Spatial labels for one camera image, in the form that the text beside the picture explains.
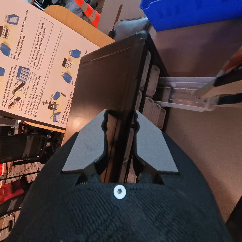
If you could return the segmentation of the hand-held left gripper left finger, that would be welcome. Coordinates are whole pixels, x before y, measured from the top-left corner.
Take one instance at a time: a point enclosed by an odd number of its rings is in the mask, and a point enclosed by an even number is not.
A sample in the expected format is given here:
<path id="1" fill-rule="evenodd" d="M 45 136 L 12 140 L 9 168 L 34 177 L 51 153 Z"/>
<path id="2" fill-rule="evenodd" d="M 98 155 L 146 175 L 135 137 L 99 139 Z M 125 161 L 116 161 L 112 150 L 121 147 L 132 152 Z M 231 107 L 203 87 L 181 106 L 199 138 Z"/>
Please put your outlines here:
<path id="1" fill-rule="evenodd" d="M 63 173 L 102 174 L 108 163 L 108 110 L 104 109 L 78 133 Z"/>

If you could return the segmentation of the plywood backing board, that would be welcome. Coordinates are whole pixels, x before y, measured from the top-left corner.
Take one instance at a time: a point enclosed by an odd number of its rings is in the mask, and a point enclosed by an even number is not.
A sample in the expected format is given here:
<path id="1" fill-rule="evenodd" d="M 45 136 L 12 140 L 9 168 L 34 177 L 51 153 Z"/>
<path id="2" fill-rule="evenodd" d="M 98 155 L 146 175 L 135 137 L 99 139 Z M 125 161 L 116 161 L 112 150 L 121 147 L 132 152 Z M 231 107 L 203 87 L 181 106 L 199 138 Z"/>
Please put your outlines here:
<path id="1" fill-rule="evenodd" d="M 100 48 L 115 42 L 115 40 L 108 37 L 106 34 L 85 20 L 81 19 L 65 7 L 51 5 L 47 7 L 44 12 Z"/>

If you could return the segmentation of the blue plastic bin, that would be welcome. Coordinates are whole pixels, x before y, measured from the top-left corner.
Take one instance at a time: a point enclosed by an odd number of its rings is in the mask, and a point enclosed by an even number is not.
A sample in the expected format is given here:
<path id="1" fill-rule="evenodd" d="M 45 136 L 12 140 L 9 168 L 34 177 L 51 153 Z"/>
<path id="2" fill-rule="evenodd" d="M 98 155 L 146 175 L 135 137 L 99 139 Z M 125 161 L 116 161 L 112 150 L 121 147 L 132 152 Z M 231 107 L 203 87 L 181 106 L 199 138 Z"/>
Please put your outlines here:
<path id="1" fill-rule="evenodd" d="M 157 32 L 242 17 L 241 0 L 142 0 L 140 9 Z"/>

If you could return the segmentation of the white instruction poster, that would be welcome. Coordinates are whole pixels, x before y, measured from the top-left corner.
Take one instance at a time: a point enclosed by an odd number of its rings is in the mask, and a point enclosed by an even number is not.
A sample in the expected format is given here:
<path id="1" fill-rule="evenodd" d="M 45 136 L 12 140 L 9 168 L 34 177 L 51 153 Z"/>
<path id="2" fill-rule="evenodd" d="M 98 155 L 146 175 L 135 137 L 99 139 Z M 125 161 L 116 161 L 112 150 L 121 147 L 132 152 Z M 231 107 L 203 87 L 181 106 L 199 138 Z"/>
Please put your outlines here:
<path id="1" fill-rule="evenodd" d="M 24 1 L 0 5 L 0 110 L 65 130 L 80 59 L 99 47 Z"/>

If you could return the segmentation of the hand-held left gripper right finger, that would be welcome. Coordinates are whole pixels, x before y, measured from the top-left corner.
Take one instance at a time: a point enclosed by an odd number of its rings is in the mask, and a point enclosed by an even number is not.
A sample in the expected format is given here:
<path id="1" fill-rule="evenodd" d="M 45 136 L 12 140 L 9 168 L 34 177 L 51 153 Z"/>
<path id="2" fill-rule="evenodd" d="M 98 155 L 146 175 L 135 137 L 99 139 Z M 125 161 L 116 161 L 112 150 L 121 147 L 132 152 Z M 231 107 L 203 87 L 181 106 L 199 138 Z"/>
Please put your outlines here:
<path id="1" fill-rule="evenodd" d="M 134 112 L 133 169 L 141 174 L 178 174 L 163 133 L 138 110 Z"/>

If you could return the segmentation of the grey padded chair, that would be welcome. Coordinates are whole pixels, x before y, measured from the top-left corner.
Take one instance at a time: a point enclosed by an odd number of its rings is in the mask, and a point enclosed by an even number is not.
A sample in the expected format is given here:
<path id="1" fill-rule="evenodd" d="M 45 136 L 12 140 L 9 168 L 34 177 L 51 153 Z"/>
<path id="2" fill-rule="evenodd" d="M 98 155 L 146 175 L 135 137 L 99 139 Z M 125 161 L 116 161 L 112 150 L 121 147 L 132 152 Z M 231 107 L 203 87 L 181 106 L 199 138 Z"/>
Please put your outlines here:
<path id="1" fill-rule="evenodd" d="M 114 25 L 113 29 L 108 33 L 108 36 L 115 41 L 120 41 L 137 32 L 147 31 L 149 26 L 150 21 L 147 17 L 121 20 Z"/>

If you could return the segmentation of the clear plastic drawer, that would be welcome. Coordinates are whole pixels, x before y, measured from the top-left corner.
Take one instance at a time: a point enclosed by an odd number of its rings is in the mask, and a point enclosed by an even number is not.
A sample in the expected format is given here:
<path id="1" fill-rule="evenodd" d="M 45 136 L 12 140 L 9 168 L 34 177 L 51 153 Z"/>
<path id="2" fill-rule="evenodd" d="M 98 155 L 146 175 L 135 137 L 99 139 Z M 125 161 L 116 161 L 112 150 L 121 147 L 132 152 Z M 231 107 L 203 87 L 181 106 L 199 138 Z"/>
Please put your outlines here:
<path id="1" fill-rule="evenodd" d="M 196 92 L 214 83 L 214 77 L 161 77 L 153 96 L 155 103 L 191 111 L 212 111 L 219 96 L 199 98 Z"/>

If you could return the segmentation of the person's right hand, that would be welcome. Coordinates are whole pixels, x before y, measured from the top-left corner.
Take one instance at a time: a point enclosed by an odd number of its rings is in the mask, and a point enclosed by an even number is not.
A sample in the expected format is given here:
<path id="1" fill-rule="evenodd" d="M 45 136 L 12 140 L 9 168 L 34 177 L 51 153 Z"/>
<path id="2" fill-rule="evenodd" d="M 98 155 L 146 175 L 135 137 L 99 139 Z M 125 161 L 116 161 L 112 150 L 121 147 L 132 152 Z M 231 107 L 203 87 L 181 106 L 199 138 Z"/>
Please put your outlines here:
<path id="1" fill-rule="evenodd" d="M 242 47 L 240 47 L 235 54 L 224 64 L 222 70 L 225 73 L 230 72 L 242 63 Z"/>

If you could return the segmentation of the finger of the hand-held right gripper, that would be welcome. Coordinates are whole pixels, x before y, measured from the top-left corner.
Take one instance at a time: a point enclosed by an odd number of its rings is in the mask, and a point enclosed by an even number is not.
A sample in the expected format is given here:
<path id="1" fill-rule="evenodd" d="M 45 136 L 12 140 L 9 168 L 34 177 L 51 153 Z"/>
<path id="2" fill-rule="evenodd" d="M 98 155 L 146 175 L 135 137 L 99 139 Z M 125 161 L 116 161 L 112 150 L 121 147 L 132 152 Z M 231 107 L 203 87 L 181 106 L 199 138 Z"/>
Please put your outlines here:
<path id="1" fill-rule="evenodd" d="M 233 68 L 230 72 L 220 71 L 214 81 L 214 87 L 233 83 L 242 79 L 242 65 Z"/>
<path id="2" fill-rule="evenodd" d="M 216 106 L 242 106 L 242 82 L 207 86 L 200 90 L 201 98 L 218 98 Z"/>

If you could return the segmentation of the black drawer cabinet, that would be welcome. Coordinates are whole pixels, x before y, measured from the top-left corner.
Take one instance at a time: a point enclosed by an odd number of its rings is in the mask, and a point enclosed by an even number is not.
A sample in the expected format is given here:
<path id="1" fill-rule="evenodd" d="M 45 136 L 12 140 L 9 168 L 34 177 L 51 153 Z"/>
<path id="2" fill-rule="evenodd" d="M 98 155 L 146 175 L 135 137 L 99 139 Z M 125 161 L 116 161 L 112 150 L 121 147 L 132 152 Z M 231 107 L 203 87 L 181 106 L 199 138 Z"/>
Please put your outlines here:
<path id="1" fill-rule="evenodd" d="M 113 42 L 81 58 L 63 144 L 102 110 L 108 110 L 109 160 L 101 174 L 105 183 L 118 182 L 138 98 L 145 60 L 151 54 L 144 92 L 152 65 L 167 70 L 147 31 Z"/>

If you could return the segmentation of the orange striped cone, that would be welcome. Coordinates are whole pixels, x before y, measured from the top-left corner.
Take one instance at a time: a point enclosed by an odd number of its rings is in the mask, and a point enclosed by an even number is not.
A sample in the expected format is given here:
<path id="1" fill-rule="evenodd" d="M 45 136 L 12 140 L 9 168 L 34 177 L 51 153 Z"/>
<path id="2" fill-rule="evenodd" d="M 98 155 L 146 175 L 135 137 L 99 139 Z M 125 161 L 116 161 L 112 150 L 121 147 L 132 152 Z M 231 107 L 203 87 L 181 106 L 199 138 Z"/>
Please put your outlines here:
<path id="1" fill-rule="evenodd" d="M 95 28 L 98 27 L 101 14 L 94 10 L 86 1 L 84 0 L 75 0 L 77 5 L 81 8 L 84 14 L 89 18 L 91 23 Z"/>

